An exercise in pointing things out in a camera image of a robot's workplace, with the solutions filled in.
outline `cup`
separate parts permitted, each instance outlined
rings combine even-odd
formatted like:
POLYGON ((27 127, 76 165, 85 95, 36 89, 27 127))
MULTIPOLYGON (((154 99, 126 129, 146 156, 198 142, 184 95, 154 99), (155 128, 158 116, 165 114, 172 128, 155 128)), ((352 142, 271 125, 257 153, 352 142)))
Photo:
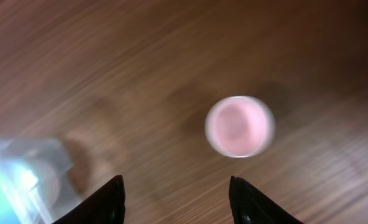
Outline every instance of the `cup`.
POLYGON ((263 151, 274 135, 274 117, 262 101, 232 96, 217 102, 206 117, 211 146, 224 156, 241 158, 263 151))

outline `wooden table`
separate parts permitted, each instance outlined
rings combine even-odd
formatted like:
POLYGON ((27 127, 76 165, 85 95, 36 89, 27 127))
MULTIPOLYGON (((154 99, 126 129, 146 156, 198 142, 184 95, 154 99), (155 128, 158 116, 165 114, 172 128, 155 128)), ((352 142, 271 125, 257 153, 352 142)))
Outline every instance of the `wooden table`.
POLYGON ((305 223, 368 223, 368 1, 4 0, 0 134, 64 140, 83 197, 122 174, 126 223, 233 223, 231 175, 305 223), (233 95, 277 120, 252 158, 205 139, 233 95))

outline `wooden surface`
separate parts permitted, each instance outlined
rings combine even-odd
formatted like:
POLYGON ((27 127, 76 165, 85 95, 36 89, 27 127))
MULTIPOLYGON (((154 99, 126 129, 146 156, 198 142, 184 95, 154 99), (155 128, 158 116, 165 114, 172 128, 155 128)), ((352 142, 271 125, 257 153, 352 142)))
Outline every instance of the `wooden surface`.
POLYGON ((368 0, 4 0, 0 134, 59 136, 126 223, 233 223, 231 175, 306 223, 368 223, 368 0), (203 132, 221 98, 274 112, 262 154, 203 132))

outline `white cup rim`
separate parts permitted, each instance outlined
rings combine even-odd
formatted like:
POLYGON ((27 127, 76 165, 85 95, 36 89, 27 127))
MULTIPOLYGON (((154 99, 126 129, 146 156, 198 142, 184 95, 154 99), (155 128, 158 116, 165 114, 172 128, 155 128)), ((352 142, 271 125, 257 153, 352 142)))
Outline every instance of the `white cup rim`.
POLYGON ((206 138, 208 140, 208 142, 211 144, 212 148, 216 151, 218 151, 220 154, 227 156, 227 157, 231 157, 231 158, 245 158, 245 157, 250 157, 250 156, 254 156, 262 151, 265 150, 265 148, 267 146, 269 146, 269 144, 271 143, 273 136, 274 136, 274 132, 275 132, 275 120, 274 120, 274 116, 270 110, 270 108, 261 100, 254 98, 252 96, 230 96, 227 98, 224 98, 222 100, 220 100, 219 102, 217 102, 210 110, 209 113, 206 117, 206 121, 205 121, 205 134, 206 134, 206 138), (218 108, 220 108, 223 104, 225 104, 227 101, 231 101, 233 98, 242 98, 245 99, 247 101, 250 101, 254 104, 256 104, 262 111, 263 114, 266 115, 266 121, 267 121, 267 128, 266 128, 266 135, 265 135, 265 139, 263 141, 263 143, 259 146, 259 148, 257 150, 252 151, 249 154, 246 155, 235 155, 232 153, 229 153, 228 151, 221 149, 219 145, 216 144, 215 140, 213 139, 213 137, 211 136, 211 122, 210 119, 213 115, 213 112, 216 111, 218 108))

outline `clear plastic container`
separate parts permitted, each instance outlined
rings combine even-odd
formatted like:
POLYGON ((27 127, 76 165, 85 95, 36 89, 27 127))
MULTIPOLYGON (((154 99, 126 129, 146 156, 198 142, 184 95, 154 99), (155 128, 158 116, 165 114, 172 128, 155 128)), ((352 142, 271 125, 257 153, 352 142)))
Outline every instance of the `clear plastic container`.
POLYGON ((0 138, 0 223, 53 223, 75 208, 71 166, 56 139, 0 138))

